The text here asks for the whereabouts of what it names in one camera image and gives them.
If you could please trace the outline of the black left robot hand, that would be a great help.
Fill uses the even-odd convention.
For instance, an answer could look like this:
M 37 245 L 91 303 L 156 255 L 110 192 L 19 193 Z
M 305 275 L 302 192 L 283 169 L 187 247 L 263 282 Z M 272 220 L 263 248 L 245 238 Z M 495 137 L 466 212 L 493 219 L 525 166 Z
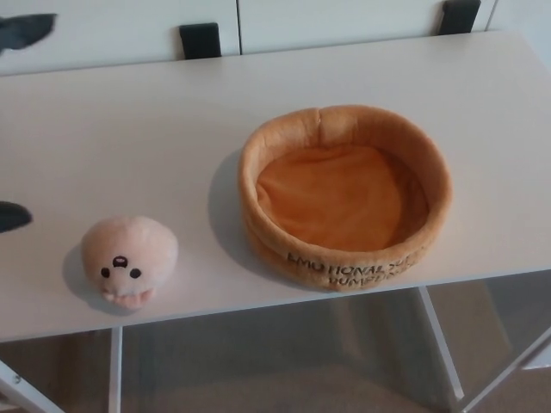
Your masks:
M 1 52 L 18 51 L 44 40 L 54 29 L 55 13 L 1 18 Z M 33 221 L 31 212 L 14 202 L 1 201 L 1 233 L 14 231 Z

